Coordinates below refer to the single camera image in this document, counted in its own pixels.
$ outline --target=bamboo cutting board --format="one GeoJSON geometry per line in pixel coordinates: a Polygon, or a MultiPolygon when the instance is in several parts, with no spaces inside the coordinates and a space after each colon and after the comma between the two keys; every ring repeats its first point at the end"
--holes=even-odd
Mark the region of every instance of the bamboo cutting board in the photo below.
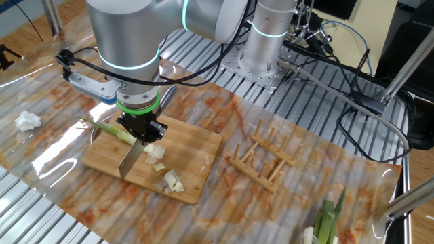
{"type": "MultiPolygon", "coordinates": [[[[113,115],[110,120],[111,125],[122,128],[116,123],[116,118],[120,114],[121,111],[118,110],[113,115]]],[[[125,181],[194,205],[202,193],[222,142],[222,136],[164,115],[161,115],[158,121],[169,126],[163,139],[154,142],[155,145],[159,144],[165,149],[164,157],[156,162],[164,164],[165,169],[157,172],[153,165],[145,163],[147,154],[144,152],[126,176],[125,181]],[[207,157],[210,166],[206,165],[207,157]],[[181,177],[184,192],[165,194],[153,186],[171,169],[181,177]]],[[[102,132],[84,154],[81,162],[87,167],[120,179],[117,167],[130,148],[131,145],[126,142],[102,132]]]]}

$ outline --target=metal table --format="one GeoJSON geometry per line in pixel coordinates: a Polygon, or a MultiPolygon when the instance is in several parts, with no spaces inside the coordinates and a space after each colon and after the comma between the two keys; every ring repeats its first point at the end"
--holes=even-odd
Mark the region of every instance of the metal table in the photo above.
{"type": "MultiPolygon", "coordinates": [[[[187,70],[197,71],[220,55],[220,45],[203,37],[177,30],[161,50],[161,56],[187,70]]],[[[302,64],[310,59],[291,51],[287,59],[302,64]]],[[[348,92],[341,71],[332,65],[315,62],[304,67],[324,83],[348,92]]],[[[211,76],[213,70],[203,74],[211,76]]],[[[348,105],[318,88],[314,83],[300,80],[298,75],[269,91],[223,69],[213,80],[217,85],[263,107],[309,131],[360,155],[338,129],[336,120],[348,105]]],[[[380,96],[383,88],[359,80],[364,94],[380,96]]],[[[408,128],[408,115],[403,102],[391,100],[383,114],[385,119],[403,131],[408,128]]],[[[394,157],[403,152],[396,135],[383,125],[359,113],[344,118],[344,126],[375,159],[394,157]]],[[[404,190],[410,189],[408,156],[391,162],[403,165],[404,190]]],[[[15,176],[0,169],[0,244],[1,243],[106,243],[97,234],[74,220],[42,195],[15,176]]],[[[405,220],[405,242],[411,243],[410,216],[405,220]]]]}

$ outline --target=chopped onion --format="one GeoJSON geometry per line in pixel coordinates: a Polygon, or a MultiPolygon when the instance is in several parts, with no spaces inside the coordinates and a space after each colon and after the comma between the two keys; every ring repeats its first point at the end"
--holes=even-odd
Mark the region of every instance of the chopped onion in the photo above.
{"type": "Polygon", "coordinates": [[[173,190],[175,190],[176,192],[183,192],[184,191],[184,186],[182,185],[181,182],[178,181],[177,183],[175,183],[175,186],[174,186],[173,190]]]}
{"type": "Polygon", "coordinates": [[[167,172],[163,177],[164,182],[169,187],[173,187],[175,185],[175,183],[178,181],[172,172],[173,172],[173,169],[170,170],[169,172],[167,172]]]}
{"type": "Polygon", "coordinates": [[[159,181],[159,182],[157,182],[157,183],[155,183],[155,184],[152,184],[155,188],[157,188],[158,190],[163,190],[164,189],[164,183],[163,182],[161,182],[161,181],[159,181]]]}
{"type": "Polygon", "coordinates": [[[175,176],[176,181],[180,181],[181,180],[181,177],[179,177],[173,169],[171,169],[170,172],[172,173],[173,176],[175,176]]]}
{"type": "Polygon", "coordinates": [[[180,177],[175,173],[173,169],[171,169],[169,172],[167,172],[164,177],[163,181],[165,182],[166,186],[168,188],[165,189],[165,192],[167,190],[169,191],[176,191],[176,192],[183,192],[184,186],[182,185],[180,177]]]}
{"type": "Polygon", "coordinates": [[[154,165],[157,162],[157,160],[158,158],[148,155],[148,158],[146,159],[146,163],[150,165],[154,165]]]}
{"type": "Polygon", "coordinates": [[[155,171],[160,171],[162,169],[165,169],[164,165],[162,163],[154,165],[155,171]]]}
{"type": "Polygon", "coordinates": [[[149,143],[148,146],[146,146],[146,147],[143,149],[143,151],[144,151],[145,153],[151,153],[152,151],[154,151],[154,149],[155,149],[155,145],[149,143]]]}
{"type": "Polygon", "coordinates": [[[156,145],[155,149],[150,153],[153,157],[156,157],[158,159],[162,159],[164,157],[165,149],[160,146],[156,145]]]}

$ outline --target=green vegetable stalk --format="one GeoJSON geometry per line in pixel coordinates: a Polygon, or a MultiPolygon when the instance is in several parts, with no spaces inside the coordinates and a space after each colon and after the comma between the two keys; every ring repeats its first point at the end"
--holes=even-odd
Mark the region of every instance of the green vegetable stalk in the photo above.
{"type": "Polygon", "coordinates": [[[340,213],[342,211],[342,205],[344,204],[345,193],[346,192],[347,192],[347,187],[345,186],[344,190],[340,194],[338,203],[336,204],[336,207],[334,208],[335,218],[334,218],[334,221],[333,221],[332,229],[330,230],[330,236],[329,236],[327,244],[332,244],[333,243],[334,234],[336,232],[336,226],[338,225],[338,220],[339,220],[340,213]]]}
{"type": "Polygon", "coordinates": [[[91,121],[90,119],[82,118],[82,117],[76,117],[78,119],[83,119],[84,121],[87,121],[91,123],[92,125],[95,125],[96,127],[100,128],[101,130],[110,133],[111,135],[117,136],[119,139],[123,140],[124,142],[127,142],[130,145],[133,145],[136,139],[131,136],[129,133],[119,129],[116,126],[109,125],[108,123],[101,122],[101,123],[95,123],[91,121]]]}
{"type": "Polygon", "coordinates": [[[317,215],[317,222],[315,223],[315,229],[313,231],[313,234],[318,238],[319,234],[319,227],[321,226],[321,221],[323,220],[323,214],[318,213],[317,215]]]}
{"type": "Polygon", "coordinates": [[[334,218],[334,203],[329,200],[325,200],[323,204],[323,218],[321,220],[321,226],[319,228],[318,240],[321,244],[327,244],[327,240],[330,236],[334,218]]]}

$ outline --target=knife blade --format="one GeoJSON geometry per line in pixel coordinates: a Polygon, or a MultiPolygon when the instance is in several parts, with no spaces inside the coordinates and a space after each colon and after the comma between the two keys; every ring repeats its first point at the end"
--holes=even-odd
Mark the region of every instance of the knife blade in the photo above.
{"type": "Polygon", "coordinates": [[[119,173],[121,174],[122,180],[124,180],[125,177],[128,175],[128,172],[130,172],[131,168],[133,168],[137,159],[141,156],[144,148],[147,145],[148,145],[147,143],[144,143],[143,141],[137,139],[136,142],[133,144],[133,146],[130,148],[130,151],[128,151],[128,153],[126,154],[126,156],[123,158],[122,162],[118,166],[119,173]]]}

